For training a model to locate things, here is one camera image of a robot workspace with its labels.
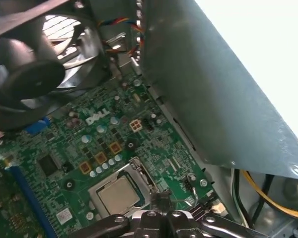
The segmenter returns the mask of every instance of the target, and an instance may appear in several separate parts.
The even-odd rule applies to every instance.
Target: circuit board component
[[[140,160],[133,158],[118,172],[91,187],[88,192],[101,218],[112,214],[130,216],[149,204],[151,184],[153,181]]]
[[[54,174],[60,166],[56,161],[51,157],[51,155],[46,155],[43,158],[38,160],[38,164],[40,165],[45,176],[51,176]]]
[[[107,161],[107,157],[104,152],[99,152],[97,155],[95,155],[95,159],[100,165]]]
[[[83,173],[83,175],[86,175],[91,171],[91,166],[90,166],[89,162],[87,162],[87,161],[84,161],[83,163],[81,163],[79,165],[79,168],[80,168],[81,172]]]
[[[113,152],[114,155],[116,155],[123,149],[121,148],[120,144],[117,141],[115,141],[114,143],[110,144],[110,150]]]
[[[141,125],[141,121],[140,120],[133,120],[132,122],[129,123],[129,126],[131,127],[131,129],[133,130],[133,132],[137,132],[140,131],[143,126]]]

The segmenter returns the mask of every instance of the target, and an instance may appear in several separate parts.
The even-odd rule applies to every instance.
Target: cooling fan
[[[5,2],[14,3],[13,14],[11,7],[2,6]],[[85,9],[68,0],[0,3],[0,130],[35,122],[108,76],[96,24]],[[80,24],[71,37],[51,42],[43,32],[46,15]],[[60,58],[71,46],[77,51]],[[68,70],[75,73],[64,81]]]

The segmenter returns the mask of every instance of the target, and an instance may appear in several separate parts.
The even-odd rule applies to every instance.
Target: chip
[[[110,153],[110,149],[109,149],[108,147],[106,147],[106,148],[104,149],[104,151],[105,151],[106,154],[109,154],[109,153]]]
[[[108,148],[108,146],[107,146],[105,143],[102,143],[100,146],[101,146],[101,148],[103,148],[104,150],[105,150],[106,148]]]
[[[91,171],[91,166],[87,161],[81,163],[79,165],[79,168],[80,168],[81,172],[83,173],[83,175],[85,175]]]
[[[45,137],[47,138],[47,140],[52,140],[52,139],[54,139],[54,134],[53,133],[47,133],[46,135],[45,135]]]
[[[117,129],[116,128],[112,128],[111,129],[111,133],[113,133],[113,134],[117,133]]]
[[[122,151],[122,148],[120,144],[115,141],[114,143],[110,144],[110,150],[113,152],[114,155],[118,154],[120,151]]]
[[[121,135],[119,134],[119,133],[117,133],[117,134],[115,134],[115,137],[117,138],[117,140],[118,139],[120,139],[121,138]]]
[[[87,153],[89,150],[87,147],[82,148],[82,152]]]
[[[98,196],[110,215],[125,214],[130,207],[140,201],[135,189],[125,176],[104,187],[98,192]]]
[[[46,155],[39,159],[38,164],[47,177],[54,174],[59,169],[57,163],[55,163],[54,159],[50,155]]]
[[[86,156],[90,159],[93,158],[93,153],[91,153],[90,151],[86,153]]]
[[[97,155],[95,155],[95,160],[101,165],[107,161],[107,157],[104,152],[99,152]]]

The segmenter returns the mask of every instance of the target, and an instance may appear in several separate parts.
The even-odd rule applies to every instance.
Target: cable
[[[102,20],[98,23],[98,27],[100,26],[111,26],[111,25],[115,25],[121,22],[125,22],[131,25],[132,28],[134,28],[136,31],[140,32],[140,41],[139,44],[135,47],[133,47],[130,51],[128,51],[128,55],[131,56],[139,47],[142,47],[145,43],[145,36],[144,36],[144,31],[141,27],[139,27],[136,22],[132,21],[130,18],[128,17],[118,17],[118,18],[114,18],[111,20]],[[120,50],[115,50],[115,49],[107,49],[106,50],[109,53],[115,53],[115,54],[119,54],[119,53],[125,53],[125,51],[120,51]]]
[[[193,190],[193,195],[195,197],[194,207],[196,207],[198,205],[199,197],[197,195],[197,191],[196,191],[195,187],[193,187],[192,190]]]
[[[234,189],[234,169],[231,169],[231,181],[230,181],[230,190],[231,190],[231,195],[232,195],[232,198],[233,198],[233,201],[234,201],[234,204],[236,206],[236,209],[238,211],[238,214],[242,220],[242,224],[249,228],[249,225],[247,223],[247,220],[245,219],[240,207],[238,206],[238,203],[236,201],[236,196],[235,196],[235,189]]]
[[[251,175],[247,172],[247,171],[242,171],[242,173],[244,174],[245,178],[247,179],[247,181],[250,183],[250,185],[256,190],[256,192],[263,197],[263,199],[265,200],[265,202],[267,202],[269,205],[275,207],[276,209],[278,209],[279,211],[286,213],[289,216],[292,216],[294,218],[298,219],[298,211],[296,210],[292,210],[286,207],[283,207],[281,205],[279,205],[278,203],[274,202],[271,198],[269,198],[261,189],[260,187],[254,182],[253,178],[251,177]]]
[[[272,182],[274,180],[274,177],[275,177],[274,175],[265,175],[265,181],[262,186],[262,191],[264,194],[266,194],[266,195],[268,194],[270,186],[272,185]],[[258,206],[254,212],[253,217],[252,217],[253,224],[256,223],[256,221],[259,217],[259,214],[263,209],[264,203],[265,203],[265,199],[263,197],[259,196]]]
[[[254,225],[252,224],[252,220],[249,217],[242,201],[240,200],[240,196],[239,196],[239,170],[235,169],[234,171],[234,192],[235,192],[235,197],[236,197],[236,202],[238,204],[238,206],[240,207],[240,210],[243,214],[243,216],[245,217],[249,228],[254,230]]]

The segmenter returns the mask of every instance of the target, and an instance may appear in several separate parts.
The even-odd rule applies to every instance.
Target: screw
[[[121,223],[121,222],[123,222],[124,220],[125,220],[124,217],[116,217],[115,222],[117,222],[117,223]]]
[[[208,181],[206,179],[201,179],[200,180],[200,186],[201,187],[206,187],[208,185]]]
[[[155,212],[148,212],[148,216],[155,217],[156,216],[156,213]]]
[[[81,1],[77,0],[77,1],[74,3],[74,7],[77,8],[77,9],[82,9],[82,8],[84,8],[85,6],[84,6],[84,4],[83,4]]]
[[[298,165],[291,165],[290,169],[292,170],[292,172],[298,176]]]
[[[174,217],[179,217],[179,216],[181,216],[181,213],[175,211],[175,212],[172,212],[172,215],[173,215]]]
[[[210,222],[210,223],[215,222],[214,217],[207,217],[206,220],[207,220],[207,222]]]

